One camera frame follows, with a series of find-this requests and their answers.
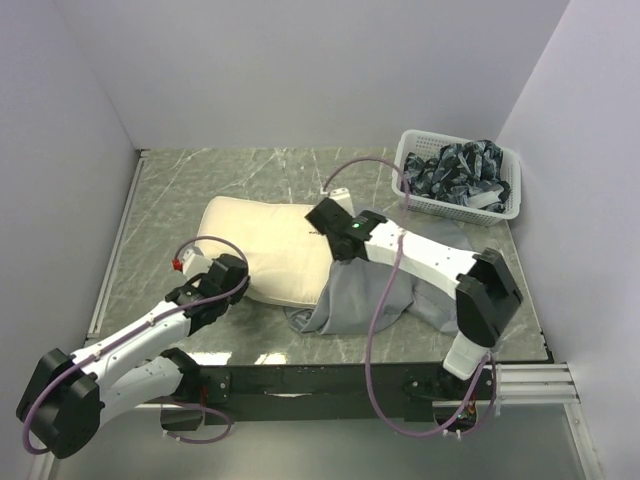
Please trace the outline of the cream white pillow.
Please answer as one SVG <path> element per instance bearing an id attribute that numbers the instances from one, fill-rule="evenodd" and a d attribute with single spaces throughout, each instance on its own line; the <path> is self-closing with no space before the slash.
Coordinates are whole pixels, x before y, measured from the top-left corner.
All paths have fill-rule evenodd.
<path id="1" fill-rule="evenodd" d="M 227 240 L 245 254 L 251 299 L 313 308 L 332 257 L 326 238 L 306 220 L 311 209 L 217 196 L 207 205 L 198 233 Z"/>

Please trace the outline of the grey pillowcase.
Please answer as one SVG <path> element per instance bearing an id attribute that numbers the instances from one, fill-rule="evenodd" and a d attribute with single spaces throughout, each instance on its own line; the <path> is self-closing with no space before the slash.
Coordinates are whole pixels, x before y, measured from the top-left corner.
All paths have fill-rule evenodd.
<path id="1" fill-rule="evenodd" d="M 362 259 L 333 262 L 315 307 L 284 309 L 290 328 L 299 334 L 367 334 L 391 271 L 388 265 Z M 436 286 L 399 271 L 375 330 L 390 327 L 404 313 L 445 335 L 453 336 L 458 331 L 455 300 Z"/>

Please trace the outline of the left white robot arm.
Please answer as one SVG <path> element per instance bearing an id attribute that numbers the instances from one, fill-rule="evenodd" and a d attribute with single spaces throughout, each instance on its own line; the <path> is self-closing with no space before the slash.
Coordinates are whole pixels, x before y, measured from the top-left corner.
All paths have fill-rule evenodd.
<path id="1" fill-rule="evenodd" d="M 214 323 L 248 286 L 245 255 L 223 254 L 105 340 L 71 354 L 45 354 L 16 410 L 24 449 L 67 458 L 111 419 L 155 399 L 230 425 L 228 415 L 205 406 L 201 367 L 175 344 Z"/>

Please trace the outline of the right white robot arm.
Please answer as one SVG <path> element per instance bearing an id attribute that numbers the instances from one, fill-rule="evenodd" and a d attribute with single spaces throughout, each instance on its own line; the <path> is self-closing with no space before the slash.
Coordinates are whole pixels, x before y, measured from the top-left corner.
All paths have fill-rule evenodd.
<path id="1" fill-rule="evenodd" d="M 458 333 L 438 378 L 444 395 L 464 397 L 523 301 L 502 255 L 489 248 L 475 253 L 446 246 L 369 210 L 353 216 L 332 198 L 312 208 L 306 220 L 327 238 L 335 260 L 395 267 L 455 301 Z"/>

